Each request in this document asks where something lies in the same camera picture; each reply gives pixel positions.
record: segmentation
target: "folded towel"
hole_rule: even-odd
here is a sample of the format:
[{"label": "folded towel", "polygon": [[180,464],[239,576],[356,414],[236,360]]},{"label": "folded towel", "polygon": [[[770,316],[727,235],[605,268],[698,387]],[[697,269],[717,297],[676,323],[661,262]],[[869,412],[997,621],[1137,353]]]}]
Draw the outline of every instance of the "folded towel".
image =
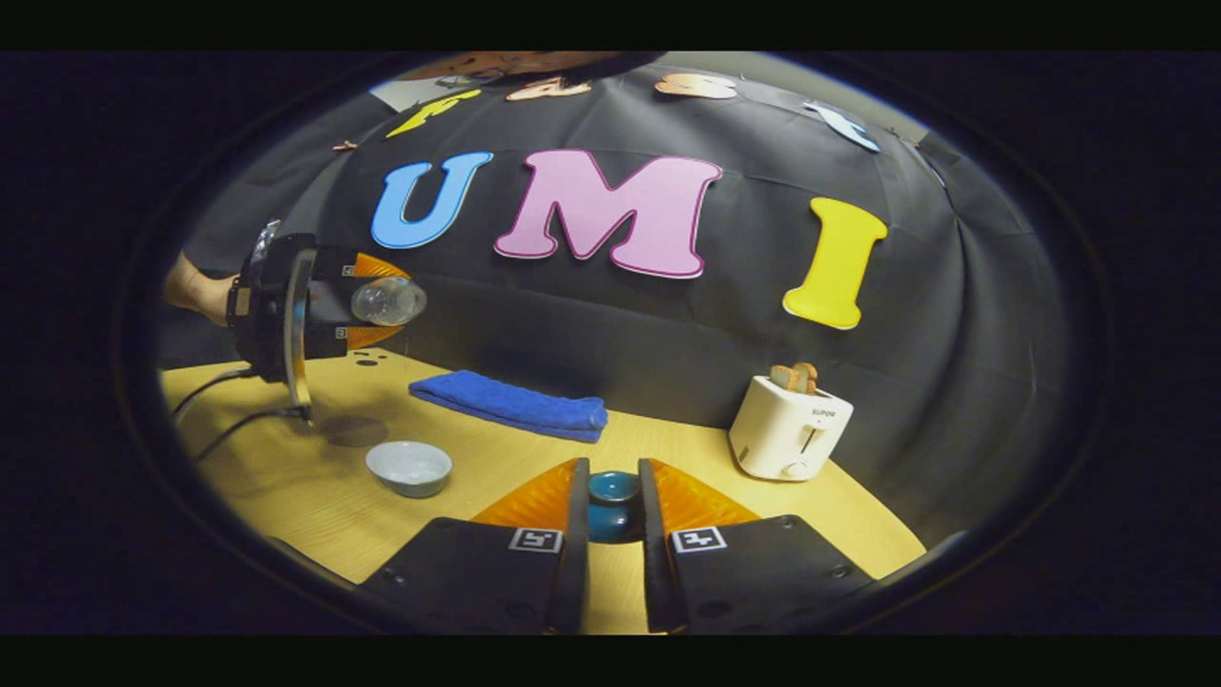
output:
[{"label": "folded towel", "polygon": [[607,426],[602,399],[557,399],[470,371],[421,379],[408,389],[416,399],[548,437],[593,444]]}]

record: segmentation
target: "yellow table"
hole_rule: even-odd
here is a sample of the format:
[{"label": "yellow table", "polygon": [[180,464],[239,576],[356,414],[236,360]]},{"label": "yellow table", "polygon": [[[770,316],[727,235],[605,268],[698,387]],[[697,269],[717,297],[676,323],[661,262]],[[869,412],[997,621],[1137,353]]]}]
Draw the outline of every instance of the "yellow table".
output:
[{"label": "yellow table", "polygon": [[[832,461],[808,482],[757,481],[734,465],[724,430],[614,411],[597,444],[542,437],[408,394],[409,383],[449,371],[381,349],[361,354],[306,362],[316,423],[342,416],[375,419],[389,431],[386,442],[443,449],[454,469],[438,495],[416,500],[392,493],[365,467],[369,447],[335,445],[317,428],[295,420],[255,421],[200,465],[203,480],[256,532],[283,539],[352,582],[364,582],[433,517],[471,519],[518,486],[580,456],[590,459],[591,473],[635,473],[640,459],[656,459],[761,517],[801,516],[874,578],[924,553],[897,517]],[[177,405],[221,372],[241,366],[165,372],[166,398]],[[287,405],[282,384],[259,378],[226,382],[204,392],[188,411],[179,426],[183,443],[199,451],[249,414]],[[639,543],[591,543],[587,593],[591,633],[647,633]]]}]

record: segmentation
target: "person's arm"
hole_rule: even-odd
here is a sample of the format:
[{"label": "person's arm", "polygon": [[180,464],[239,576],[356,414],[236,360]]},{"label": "person's arm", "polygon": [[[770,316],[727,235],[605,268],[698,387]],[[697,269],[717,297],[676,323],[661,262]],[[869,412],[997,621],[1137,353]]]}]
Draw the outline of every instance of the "person's arm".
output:
[{"label": "person's arm", "polygon": [[210,278],[193,265],[187,255],[178,253],[178,261],[165,281],[165,299],[171,305],[195,310],[214,322],[226,326],[225,309],[230,287],[237,275]]}]

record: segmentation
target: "foam letter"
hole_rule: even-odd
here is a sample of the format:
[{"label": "foam letter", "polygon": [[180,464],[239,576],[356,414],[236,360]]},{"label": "foam letter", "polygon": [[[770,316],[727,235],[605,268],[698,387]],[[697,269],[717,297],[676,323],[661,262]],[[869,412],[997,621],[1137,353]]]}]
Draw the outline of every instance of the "foam letter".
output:
[{"label": "foam letter", "polygon": [[589,93],[592,90],[590,82],[578,83],[576,85],[569,85],[568,88],[560,88],[559,77],[554,76],[543,81],[536,81],[529,83],[523,88],[514,90],[504,96],[505,100],[518,101],[518,100],[534,100],[535,98],[564,98],[568,95],[580,95],[581,93]]},{"label": "foam letter", "polygon": [[407,221],[403,215],[415,181],[432,165],[416,162],[386,174],[386,190],[374,210],[374,240],[387,248],[415,248],[444,233],[462,209],[475,170],[491,159],[491,153],[465,153],[442,162],[446,179],[441,183],[432,211],[420,221]]},{"label": "foam letter", "polygon": [[819,323],[852,328],[861,321],[856,294],[864,266],[873,242],[886,237],[886,225],[856,205],[830,198],[814,198],[810,209],[823,222],[822,234],[806,281],[784,294],[784,309]]},{"label": "foam letter", "polygon": [[847,121],[844,115],[836,112],[835,110],[823,107],[822,105],[816,105],[813,103],[802,103],[801,105],[822,115],[823,121],[827,122],[827,126],[835,129],[835,133],[847,138],[861,148],[873,153],[882,150],[882,148],[878,148],[877,143],[869,140],[869,138],[864,135],[866,132],[863,126]]},{"label": "foam letter", "polygon": [[695,95],[697,98],[712,98],[725,100],[735,98],[734,82],[717,76],[705,76],[698,73],[668,73],[653,84],[653,88],[670,95]]},{"label": "foam letter", "polygon": [[585,150],[543,150],[525,159],[534,177],[516,221],[496,239],[509,257],[546,257],[558,242],[547,232],[559,212],[573,254],[589,259],[624,218],[635,215],[628,239],[610,250],[620,267],[670,278],[703,272],[695,251],[703,192],[720,167],[690,157],[658,157],[610,188],[593,155]]},{"label": "foam letter", "polygon": [[432,103],[429,103],[427,105],[420,107],[420,111],[411,115],[411,118],[403,122],[398,128],[387,133],[386,138],[389,138],[391,135],[398,135],[404,131],[411,131],[413,128],[416,128],[419,126],[424,126],[424,122],[427,121],[427,118],[431,117],[432,115],[440,115],[441,112],[457,105],[460,100],[465,100],[466,98],[474,98],[479,94],[480,90],[475,89],[475,90],[466,90],[464,93],[458,93],[455,95],[448,95],[440,100],[433,100]]}]

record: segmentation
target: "cable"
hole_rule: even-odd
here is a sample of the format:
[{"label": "cable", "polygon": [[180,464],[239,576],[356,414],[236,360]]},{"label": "cable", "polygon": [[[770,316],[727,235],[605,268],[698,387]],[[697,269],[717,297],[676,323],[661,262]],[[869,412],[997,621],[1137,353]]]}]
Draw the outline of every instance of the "cable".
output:
[{"label": "cable", "polygon": [[212,450],[216,449],[217,447],[220,447],[222,442],[225,442],[226,439],[228,439],[231,434],[233,434],[238,430],[242,430],[247,425],[249,425],[249,423],[252,423],[252,422],[254,422],[254,421],[256,421],[259,419],[265,419],[265,417],[298,417],[300,420],[306,420],[306,415],[305,414],[308,411],[309,411],[309,409],[305,408],[305,406],[293,406],[293,408],[289,408],[289,409],[276,409],[276,410],[272,410],[272,411],[259,411],[256,414],[248,415],[244,419],[242,419],[241,421],[238,421],[237,425],[234,425],[233,427],[231,427],[231,428],[226,430],[225,432],[222,432],[220,437],[217,437],[216,439],[214,439],[211,444],[209,444],[206,448],[204,448],[204,450],[200,451],[198,456],[195,456],[195,462],[198,464],[198,462],[203,461],[204,459],[206,459],[208,454],[211,454]]},{"label": "cable", "polygon": [[223,372],[216,376],[216,378],[214,378],[211,382],[200,387],[199,389],[195,389],[190,394],[187,394],[187,398],[178,403],[178,408],[173,410],[173,423],[178,425],[179,422],[182,422],[182,416],[187,415],[187,410],[190,409],[195,399],[209,387],[215,387],[222,382],[228,382],[231,379],[244,379],[248,377],[255,377],[256,375],[258,373],[254,372],[254,369],[244,367],[244,369],[231,370],[228,372]]}]

